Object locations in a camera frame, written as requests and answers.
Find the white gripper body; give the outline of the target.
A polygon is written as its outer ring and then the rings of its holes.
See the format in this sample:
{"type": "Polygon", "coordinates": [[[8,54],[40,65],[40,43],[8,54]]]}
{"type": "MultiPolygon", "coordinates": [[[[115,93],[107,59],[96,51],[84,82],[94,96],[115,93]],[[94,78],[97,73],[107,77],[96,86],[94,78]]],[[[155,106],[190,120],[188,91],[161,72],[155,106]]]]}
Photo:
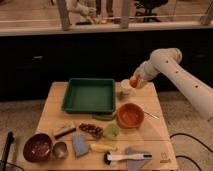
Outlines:
{"type": "Polygon", "coordinates": [[[145,81],[151,81],[156,77],[156,69],[150,61],[145,61],[139,66],[139,75],[145,81]]]}

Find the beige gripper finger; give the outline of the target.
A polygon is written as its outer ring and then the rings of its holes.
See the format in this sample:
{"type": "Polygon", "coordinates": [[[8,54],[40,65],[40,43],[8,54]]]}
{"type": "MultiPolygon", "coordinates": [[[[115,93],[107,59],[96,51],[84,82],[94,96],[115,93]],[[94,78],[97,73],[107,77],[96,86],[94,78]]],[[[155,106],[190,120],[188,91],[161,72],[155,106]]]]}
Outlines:
{"type": "Polygon", "coordinates": [[[135,70],[134,73],[133,73],[133,76],[135,76],[135,77],[140,77],[140,69],[139,69],[139,67],[136,68],[136,70],[135,70]]]}
{"type": "Polygon", "coordinates": [[[139,79],[136,88],[137,88],[137,89],[141,89],[141,88],[143,88],[146,84],[147,84],[147,81],[146,81],[146,80],[139,79]]]}

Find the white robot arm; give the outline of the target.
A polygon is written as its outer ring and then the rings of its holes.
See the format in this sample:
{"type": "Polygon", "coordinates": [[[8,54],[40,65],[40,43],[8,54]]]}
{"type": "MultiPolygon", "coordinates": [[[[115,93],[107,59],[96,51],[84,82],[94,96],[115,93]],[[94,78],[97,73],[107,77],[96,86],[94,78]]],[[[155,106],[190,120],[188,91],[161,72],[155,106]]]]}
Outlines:
{"type": "Polygon", "coordinates": [[[135,70],[130,85],[140,88],[161,73],[209,122],[213,121],[213,88],[184,70],[179,65],[181,60],[182,52],[178,48],[156,49],[135,70]]]}

